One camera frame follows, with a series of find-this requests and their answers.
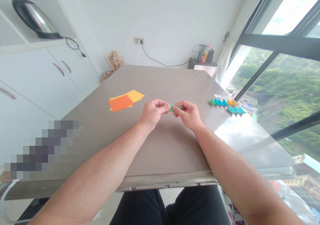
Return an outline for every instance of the curtain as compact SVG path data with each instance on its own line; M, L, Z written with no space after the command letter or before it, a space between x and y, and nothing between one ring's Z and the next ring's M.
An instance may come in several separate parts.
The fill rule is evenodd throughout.
M246 26L250 16L252 15L255 8L258 6L260 0L245 0L241 7L241 10L237 16L237 19L230 30L230 36L226 39L223 51L219 57L218 64L213 78L218 83L221 84L222 78L226 72L227 66L229 64L231 52L236 45L244 27Z

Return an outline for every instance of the cabinet handle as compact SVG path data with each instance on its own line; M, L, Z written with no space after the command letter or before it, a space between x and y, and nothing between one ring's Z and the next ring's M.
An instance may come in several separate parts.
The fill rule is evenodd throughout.
M62 74L62 76L64 76L64 72L62 71L62 69L61 69L58 65L56 65L55 63L53 63L53 65L54 65L55 67L57 67L57 69L60 71L60 73Z
M64 62L63 60L61 60L61 62L67 67L67 69L69 70L69 73L71 73L71 69L70 69L70 67L67 65L67 63Z
M12 93L10 93L9 91L5 90L4 88L1 88L1 87L0 87L0 90L1 90L2 92L4 92L6 95L10 96L13 100L16 99L16 97L15 97Z

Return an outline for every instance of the left hand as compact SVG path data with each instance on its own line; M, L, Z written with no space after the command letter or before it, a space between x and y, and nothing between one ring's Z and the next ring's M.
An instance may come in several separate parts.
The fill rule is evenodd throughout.
M139 123L153 130L159 122L161 114L167 114L170 108L169 103L160 99L146 102Z

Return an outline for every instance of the wall socket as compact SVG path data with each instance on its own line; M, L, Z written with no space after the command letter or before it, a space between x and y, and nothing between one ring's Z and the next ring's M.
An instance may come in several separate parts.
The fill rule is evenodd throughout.
M135 38L135 37L133 37L133 42L135 44L139 44L139 40L142 40L142 44L144 44L144 38Z

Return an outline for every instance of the black kettle handle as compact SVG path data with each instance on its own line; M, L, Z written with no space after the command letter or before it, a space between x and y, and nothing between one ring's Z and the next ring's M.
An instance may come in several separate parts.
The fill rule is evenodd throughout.
M32 29L35 32L39 32L40 30L38 30L36 27L34 27L33 24L30 23L30 21L27 19L26 14L24 13L25 9L23 9L23 8L24 8L25 3L34 4L33 2L31 2L29 0L12 0L12 6L13 6L14 10L17 12L17 14L19 15L20 19L22 19L22 21L30 29Z

